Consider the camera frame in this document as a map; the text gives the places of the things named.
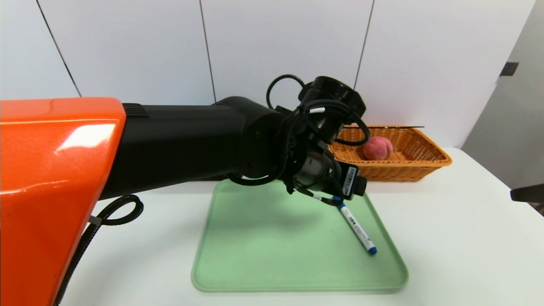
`black robot arm segment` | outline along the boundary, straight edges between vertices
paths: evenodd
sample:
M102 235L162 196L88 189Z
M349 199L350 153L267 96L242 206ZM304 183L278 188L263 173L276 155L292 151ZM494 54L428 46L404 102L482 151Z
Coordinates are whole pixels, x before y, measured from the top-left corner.
M282 180L321 201L322 191L343 199L362 195L366 180L354 165L334 160L327 146L345 124L361 120L365 106L345 84L318 77L306 84L292 112L275 111L243 97L211 106L123 105L127 120L100 199L226 174L242 185ZM242 176L253 180L242 179Z

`green tray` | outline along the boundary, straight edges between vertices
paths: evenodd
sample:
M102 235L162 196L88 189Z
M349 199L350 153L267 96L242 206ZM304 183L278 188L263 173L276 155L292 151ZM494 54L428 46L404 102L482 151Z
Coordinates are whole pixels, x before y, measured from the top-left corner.
M208 292L393 290L408 270L367 196L347 207L372 238L370 256L337 208L289 195L281 182L218 184L193 266Z

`peach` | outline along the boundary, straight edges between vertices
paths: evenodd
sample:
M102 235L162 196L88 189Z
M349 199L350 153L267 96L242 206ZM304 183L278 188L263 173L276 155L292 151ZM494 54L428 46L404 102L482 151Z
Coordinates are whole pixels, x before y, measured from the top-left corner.
M383 161L389 159L393 153L391 141L385 137L374 136L364 144L364 156L371 161Z

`orange basket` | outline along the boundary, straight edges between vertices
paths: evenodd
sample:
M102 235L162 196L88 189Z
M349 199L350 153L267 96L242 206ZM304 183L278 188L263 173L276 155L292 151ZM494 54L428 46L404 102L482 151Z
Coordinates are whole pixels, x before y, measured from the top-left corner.
M452 164L452 159L429 137L416 128L372 128L372 136L388 138L393 154L385 161L370 161L364 157L363 146L333 143L329 150L341 162L357 165L360 176L369 181L417 182L436 169ZM340 139L358 141L364 135L359 128L345 128Z

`marker pen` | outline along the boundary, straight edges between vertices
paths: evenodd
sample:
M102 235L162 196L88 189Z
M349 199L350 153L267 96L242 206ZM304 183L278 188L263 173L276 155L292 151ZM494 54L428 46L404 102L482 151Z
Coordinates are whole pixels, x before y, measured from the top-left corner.
M339 197L334 197L334 200L340 200ZM367 233L363 230L363 227L357 222L351 211L346 207L344 203L337 206L338 210L342 213L346 221L348 221L349 226L351 226L351 229L355 232L361 243L364 245L364 247L367 249L368 253L370 255L374 255L378 252L378 249L376 249L376 246L374 245L374 242L370 239L370 237L367 235Z

